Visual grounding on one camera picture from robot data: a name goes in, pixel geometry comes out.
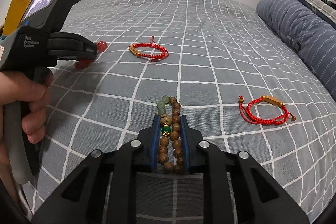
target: yellow folder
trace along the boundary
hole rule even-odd
[[[8,36],[17,29],[17,26],[19,25],[29,3],[30,0],[12,0],[7,12],[5,25],[3,27],[3,35]]]

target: device handle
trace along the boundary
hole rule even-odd
[[[41,84],[46,68],[23,71],[30,79]],[[38,172],[39,158],[36,146],[28,141],[22,130],[21,121],[30,113],[28,102],[16,101],[3,106],[3,131],[10,165],[15,181],[25,184]]]

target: jade bead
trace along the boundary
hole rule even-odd
[[[170,127],[163,127],[162,129],[161,129],[161,132],[163,133],[163,132],[171,132],[171,129],[170,129]]]
[[[159,108],[157,110],[157,113],[161,116],[162,114],[166,114],[166,109],[165,108]]]
[[[168,104],[169,103],[169,96],[168,95],[165,95],[162,97],[162,101],[165,103],[165,104]]]
[[[157,108],[165,108],[165,107],[166,107],[166,104],[165,104],[164,102],[159,101],[159,102],[157,103]]]

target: bracelet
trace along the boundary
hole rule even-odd
[[[270,103],[270,104],[272,104],[274,106],[277,105],[278,107],[280,107],[283,110],[284,114],[282,114],[282,115],[280,115],[280,116],[278,116],[278,117],[276,117],[274,119],[271,119],[271,120],[264,120],[264,119],[261,119],[259,117],[254,116],[251,113],[251,111],[250,111],[252,105],[260,103],[262,101],[268,102],[268,103]],[[260,98],[255,99],[252,102],[250,102],[247,105],[246,108],[243,107],[243,102],[244,102],[244,97],[240,95],[239,96],[239,100],[238,100],[238,103],[239,103],[239,112],[240,112],[242,118],[246,122],[249,122],[251,124],[264,124],[264,125],[267,125],[267,126],[269,126],[269,125],[272,124],[272,125],[278,126],[278,125],[283,124],[284,122],[286,122],[288,120],[288,116],[289,115],[292,116],[292,121],[293,122],[296,120],[296,117],[292,113],[288,112],[287,107],[284,106],[283,102],[280,102],[278,99],[276,99],[274,97],[271,97],[271,96],[268,96],[268,95],[262,95]]]
[[[166,103],[170,103],[173,107],[172,116],[166,114]],[[157,104],[159,115],[161,114],[160,124],[162,126],[162,138],[160,139],[160,146],[158,148],[157,160],[163,165],[163,170],[167,173],[172,173],[173,171],[179,175],[184,173],[184,161],[182,157],[182,143],[179,140],[180,137],[180,103],[177,102],[175,97],[163,96],[162,101]],[[168,145],[169,139],[172,141],[172,147],[174,149],[173,155],[176,160],[176,165],[169,162],[168,158]]]
[[[162,54],[160,55],[150,55],[150,54],[142,54],[141,52],[139,52],[136,48],[138,47],[149,47],[149,48],[155,48],[158,49],[159,51],[162,52]],[[159,61],[159,60],[163,60],[165,58],[167,58],[169,56],[169,52],[162,46],[157,45],[154,41],[154,36],[152,36],[149,39],[149,43],[138,43],[138,44],[133,44],[130,45],[128,47],[129,51],[137,56],[137,57],[148,57],[151,58],[151,62],[155,62],[155,61]]]

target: gold bar charm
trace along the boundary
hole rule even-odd
[[[139,52],[135,47],[133,47],[132,45],[130,45],[130,46],[128,47],[128,49],[129,49],[129,51],[130,51],[133,55],[135,55],[135,56],[137,56],[137,57],[140,56],[140,52]]]
[[[283,102],[279,101],[277,98],[271,97],[269,95],[262,95],[261,96],[265,102],[270,103],[274,106],[282,107]]]

